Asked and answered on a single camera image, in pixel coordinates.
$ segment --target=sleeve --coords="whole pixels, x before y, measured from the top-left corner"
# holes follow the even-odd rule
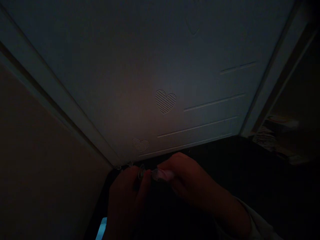
[[[256,213],[252,208],[242,202],[240,199],[236,198],[243,207],[249,213],[251,219],[251,233],[248,240],[260,240],[260,239],[268,239],[268,240],[282,240],[273,230],[273,227],[267,223],[258,213]],[[229,236],[226,232],[222,230],[222,228],[216,223],[216,228],[219,234],[219,239],[221,240],[236,240],[235,238]]]

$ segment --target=door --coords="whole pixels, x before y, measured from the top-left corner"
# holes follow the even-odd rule
[[[237,135],[293,2],[1,0],[122,162]]]

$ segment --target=beige wall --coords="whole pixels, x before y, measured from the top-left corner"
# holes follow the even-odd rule
[[[0,65],[0,239],[81,239],[110,167]]]

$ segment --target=embossed line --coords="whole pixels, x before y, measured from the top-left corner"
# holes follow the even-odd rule
[[[237,67],[232,67],[232,68],[227,68],[224,69],[222,71],[220,71],[220,75],[226,74],[226,73],[230,73],[230,72],[234,72],[240,69],[244,69],[244,68],[248,68],[248,67],[253,67],[257,64],[257,62],[251,62],[251,63],[246,63],[246,64],[242,64],[240,66]]]
[[[193,109],[196,109],[196,108],[202,108],[202,107],[206,107],[206,106],[209,106],[209,105],[225,102],[225,101],[228,101],[228,100],[231,100],[231,99],[244,97],[244,96],[245,96],[245,93],[241,93],[241,94],[238,94],[238,95],[234,95],[232,97],[227,97],[227,98],[223,98],[223,99],[220,99],[220,100],[217,100],[217,101],[203,103],[203,104],[200,104],[200,105],[197,105],[197,106],[194,106],[194,107],[185,108],[183,111],[186,112],[186,111],[190,111],[190,110],[193,110]]]
[[[165,91],[158,90],[156,92],[156,102],[159,107],[159,110],[162,114],[169,112],[174,104],[176,103],[176,96],[174,94],[169,94],[166,96]]]
[[[192,145],[192,144],[197,144],[197,143],[202,143],[202,142],[206,142],[206,141],[211,141],[211,140],[214,140],[214,139],[217,139],[217,138],[221,138],[221,137],[226,137],[226,136],[229,136],[229,135],[231,135],[231,133],[222,134],[222,135],[219,135],[219,136],[214,137],[214,138],[208,138],[208,139],[201,140],[201,141],[198,141],[198,142],[193,142],[193,143],[188,143],[188,144],[180,145],[180,146],[177,146],[177,147],[167,148],[167,149],[160,150],[160,151],[156,151],[156,152],[152,152],[152,153],[141,154],[141,155],[139,155],[139,157],[151,155],[151,154],[154,154],[154,153],[164,152],[164,151],[167,151],[167,150],[174,150],[174,149],[177,149],[177,148],[180,148],[180,147],[187,147],[187,146],[190,146],[190,145]]]
[[[196,128],[201,128],[201,127],[209,126],[209,125],[216,124],[216,123],[219,123],[219,122],[228,121],[228,120],[231,120],[231,119],[235,119],[235,118],[237,118],[237,117],[238,117],[238,116],[234,116],[234,117],[225,118],[225,119],[222,119],[222,120],[219,120],[219,121],[215,121],[215,122],[206,123],[206,124],[202,124],[202,125],[199,125],[199,126],[195,126],[195,127],[191,127],[191,128],[186,128],[186,129],[174,131],[174,132],[171,132],[171,133],[165,133],[165,134],[159,135],[158,138],[160,138],[160,137],[165,137],[165,136],[169,136],[169,135],[176,134],[176,133],[180,133],[180,132],[189,131],[189,130],[196,129]]]

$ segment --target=finger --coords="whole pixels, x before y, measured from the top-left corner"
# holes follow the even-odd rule
[[[172,189],[183,199],[188,199],[188,191],[179,178],[170,181]]]
[[[185,157],[183,153],[175,153],[168,160],[160,163],[157,167],[163,170],[171,170],[174,173],[178,174],[180,172],[180,167],[183,166],[182,161],[185,161]]]
[[[140,168],[138,168],[137,166],[132,166],[132,167],[128,167],[121,174],[125,174],[127,178],[134,180],[138,176],[139,170]]]
[[[150,185],[151,185],[151,170],[147,170],[144,174],[143,174],[143,179],[139,188],[139,192],[137,194],[136,200],[135,200],[135,209],[140,211],[143,206],[144,206],[144,202],[145,202],[145,198],[148,194],[148,191],[150,189]]]

